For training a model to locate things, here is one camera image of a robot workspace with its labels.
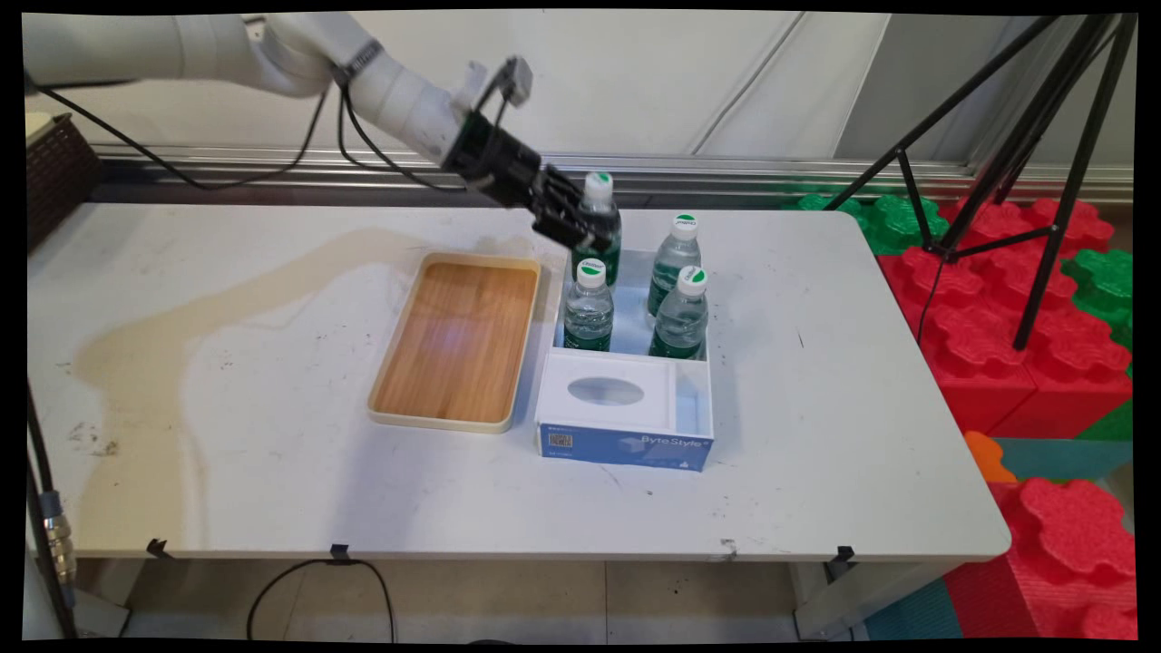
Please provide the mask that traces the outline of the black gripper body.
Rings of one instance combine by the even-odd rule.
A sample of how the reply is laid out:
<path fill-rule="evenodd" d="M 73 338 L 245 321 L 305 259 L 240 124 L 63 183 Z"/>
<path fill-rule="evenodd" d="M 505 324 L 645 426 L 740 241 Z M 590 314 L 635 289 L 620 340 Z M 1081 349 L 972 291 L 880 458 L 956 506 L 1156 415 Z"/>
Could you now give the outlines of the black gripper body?
<path fill-rule="evenodd" d="M 479 112 L 470 112 L 441 170 L 507 210 L 522 208 L 539 214 L 555 208 L 545 194 L 541 162 L 541 156 L 522 141 Z"/>

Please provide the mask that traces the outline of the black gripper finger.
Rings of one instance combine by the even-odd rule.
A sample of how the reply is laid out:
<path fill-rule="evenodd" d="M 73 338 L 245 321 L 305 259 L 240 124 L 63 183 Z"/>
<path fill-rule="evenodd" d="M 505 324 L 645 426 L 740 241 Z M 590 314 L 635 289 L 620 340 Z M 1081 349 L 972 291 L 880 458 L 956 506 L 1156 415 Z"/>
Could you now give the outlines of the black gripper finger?
<path fill-rule="evenodd" d="M 583 215 L 583 187 L 557 167 L 542 168 L 542 211 L 549 216 Z"/>
<path fill-rule="evenodd" d="M 582 210 L 578 201 L 564 198 L 538 198 L 532 201 L 534 232 L 561 247 L 594 249 L 605 252 L 612 247 L 612 223 L 597 211 Z"/>

